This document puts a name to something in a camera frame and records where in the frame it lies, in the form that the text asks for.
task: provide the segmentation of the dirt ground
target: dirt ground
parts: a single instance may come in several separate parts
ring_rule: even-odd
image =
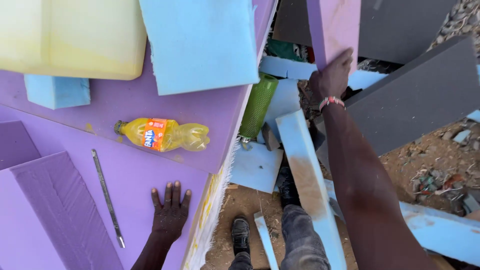
[[[455,213],[451,202],[443,196],[432,195],[420,202],[416,201],[411,180],[422,169],[436,169],[448,174],[459,173],[464,177],[463,184],[468,187],[480,187],[480,179],[475,179],[471,174],[466,173],[469,167],[470,170],[480,170],[477,167],[480,152],[471,147],[467,150],[452,140],[441,138],[447,131],[458,132],[461,129],[461,123],[454,123],[431,132],[424,135],[421,142],[409,143],[380,157],[396,186],[399,200],[414,204],[420,203],[428,207]],[[477,124],[476,126],[471,128],[473,132],[477,128],[480,130],[480,125]],[[331,179],[331,176],[324,171],[324,178]],[[259,211],[262,211],[265,217],[276,259],[280,265],[285,255],[285,242],[282,238],[282,209],[278,193],[268,194],[239,186],[236,189],[227,189],[226,191],[224,205],[213,238],[214,246],[207,253],[207,263],[202,267],[202,270],[226,270],[230,266],[234,257],[230,226],[231,221],[237,215],[245,215],[250,223],[250,247],[254,269],[269,269],[262,242],[253,220],[254,213]],[[347,268],[349,270],[358,269],[346,226],[341,220],[337,219],[336,221],[342,239]]]

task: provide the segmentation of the gray jeans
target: gray jeans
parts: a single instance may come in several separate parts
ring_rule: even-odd
[[[285,240],[285,258],[282,270],[330,270],[324,245],[313,230],[311,217],[296,205],[283,209],[282,234]],[[228,270],[252,270],[250,255],[240,252]]]

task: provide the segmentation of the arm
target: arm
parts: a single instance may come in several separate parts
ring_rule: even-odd
[[[157,189],[152,188],[155,207],[152,232],[132,270],[161,270],[170,247],[181,235],[192,192],[187,190],[180,204],[180,182],[176,181],[172,186],[172,183],[167,184],[164,206],[160,203]]]
[[[352,52],[312,74],[316,99],[343,94]],[[330,104],[322,113],[335,192],[359,268],[436,269],[407,227],[388,173],[348,111]]]

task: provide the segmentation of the yellow foam block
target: yellow foam block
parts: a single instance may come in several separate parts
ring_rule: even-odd
[[[146,31],[138,0],[0,0],[0,69],[133,80]]]

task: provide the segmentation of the orange bottle label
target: orange bottle label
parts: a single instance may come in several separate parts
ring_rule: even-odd
[[[147,124],[145,125],[144,136],[142,138],[143,146],[152,150],[160,151],[166,128],[166,119],[148,119]]]

